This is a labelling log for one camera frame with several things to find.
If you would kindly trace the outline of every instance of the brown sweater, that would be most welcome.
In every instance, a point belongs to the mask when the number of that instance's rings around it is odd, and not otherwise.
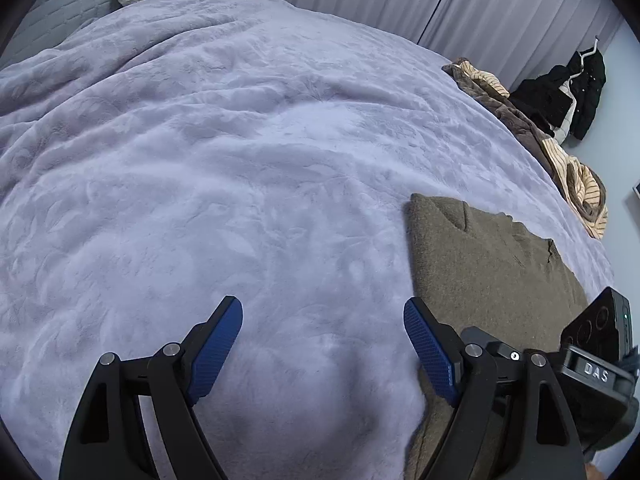
[[[587,306],[553,240],[531,234],[510,216],[414,194],[408,227],[415,295],[458,333],[477,326],[518,349],[554,351],[562,329]],[[452,414],[424,372],[419,378],[428,408],[410,447],[406,480],[420,477]],[[501,419],[493,417],[476,479],[486,477],[495,454]]]

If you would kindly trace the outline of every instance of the lavender blanket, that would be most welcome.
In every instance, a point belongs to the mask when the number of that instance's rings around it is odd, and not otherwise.
[[[244,325],[196,413],[229,478],[401,478],[412,192],[552,237],[589,299],[612,282],[445,63],[279,0],[147,0],[0,72],[0,415],[45,480],[98,357],[150,355],[225,294]]]

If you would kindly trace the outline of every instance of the folded cloth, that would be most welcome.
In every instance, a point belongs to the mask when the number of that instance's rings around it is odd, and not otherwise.
[[[473,80],[486,81],[491,87],[503,97],[509,97],[509,91],[502,86],[500,80],[491,72],[485,72],[484,70],[478,70],[475,68],[466,57],[459,57],[454,62]]]
[[[558,142],[544,134],[507,99],[494,99],[455,64],[442,67],[464,93],[479,102],[504,124],[551,177],[562,198],[577,215],[588,234],[601,239],[607,225],[606,189],[599,177]]]
[[[458,65],[449,64],[443,66],[442,69],[453,78],[458,88],[496,116],[524,149],[533,155],[551,179],[554,179],[554,168],[542,149],[542,139],[538,138],[538,134],[540,134],[540,136],[543,134],[525,114],[511,105],[508,100],[500,102],[497,99],[489,97],[487,92],[472,81],[466,72]]]
[[[551,239],[505,214],[413,194],[408,208],[415,295],[458,333],[478,326],[515,348],[558,349],[562,329],[587,306]],[[452,409],[420,374],[426,416],[414,434],[404,478],[415,480],[444,433]],[[486,478],[501,419],[492,415],[473,478]]]
[[[590,236],[600,240],[609,215],[604,184],[591,168],[569,155],[555,139],[543,139],[542,146],[556,170],[562,196]]]

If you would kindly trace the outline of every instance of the gray pillow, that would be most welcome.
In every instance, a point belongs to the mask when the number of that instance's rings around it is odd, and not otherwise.
[[[59,45],[78,28],[119,8],[117,0],[36,0],[0,56],[0,69]]]

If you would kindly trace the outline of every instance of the blue finger pad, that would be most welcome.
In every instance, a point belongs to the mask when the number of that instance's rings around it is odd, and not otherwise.
[[[233,300],[191,365],[187,396],[193,406],[211,391],[242,326],[242,304]]]
[[[454,385],[453,366],[411,300],[404,304],[404,329],[437,396],[443,397],[451,406],[456,406],[459,394]]]

